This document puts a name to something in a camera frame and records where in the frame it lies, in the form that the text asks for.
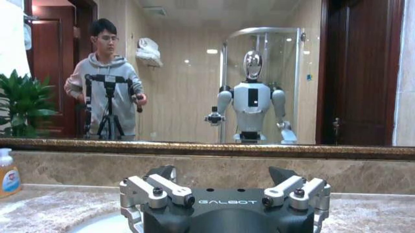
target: wooden door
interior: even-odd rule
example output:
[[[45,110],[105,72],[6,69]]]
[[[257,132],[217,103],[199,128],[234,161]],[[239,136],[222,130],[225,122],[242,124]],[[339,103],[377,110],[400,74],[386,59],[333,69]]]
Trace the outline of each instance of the wooden door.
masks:
[[[329,3],[323,143],[392,145],[402,4]]]
[[[34,75],[39,80],[50,77],[58,115],[46,126],[50,136],[75,137],[75,99],[65,93],[67,77],[74,72],[74,25],[73,6],[38,6],[33,25]]]

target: glasses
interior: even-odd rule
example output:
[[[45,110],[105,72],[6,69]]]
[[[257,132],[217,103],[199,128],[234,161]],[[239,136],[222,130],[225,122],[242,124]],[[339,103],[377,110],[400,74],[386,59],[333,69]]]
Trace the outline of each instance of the glasses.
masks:
[[[110,40],[113,40],[113,41],[115,41],[115,42],[119,41],[119,38],[118,38],[115,35],[114,35],[114,36],[103,35],[103,36],[101,37],[101,39],[102,39],[103,41],[106,41],[106,42],[110,42]]]

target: chrome robot face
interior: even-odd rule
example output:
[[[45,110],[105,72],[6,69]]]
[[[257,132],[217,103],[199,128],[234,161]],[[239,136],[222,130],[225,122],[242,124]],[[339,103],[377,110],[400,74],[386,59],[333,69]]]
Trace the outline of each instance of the chrome robot face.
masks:
[[[245,58],[245,72],[247,79],[257,80],[262,70],[262,55],[258,51],[251,50]]]

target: white sink basin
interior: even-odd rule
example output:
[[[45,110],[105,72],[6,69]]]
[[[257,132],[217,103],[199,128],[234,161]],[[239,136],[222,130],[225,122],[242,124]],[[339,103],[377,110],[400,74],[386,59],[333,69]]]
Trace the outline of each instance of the white sink basin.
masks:
[[[114,213],[86,221],[70,230],[70,233],[133,233],[133,231],[129,228],[127,218],[121,213]]]

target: hood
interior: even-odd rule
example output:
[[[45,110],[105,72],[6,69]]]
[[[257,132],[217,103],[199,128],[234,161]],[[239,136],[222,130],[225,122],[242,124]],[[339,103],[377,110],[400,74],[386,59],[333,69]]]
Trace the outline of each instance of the hood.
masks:
[[[127,59],[123,56],[115,55],[114,60],[109,64],[102,64],[102,62],[97,59],[97,53],[91,53],[89,55],[89,60],[95,67],[107,69],[118,67],[127,62]]]

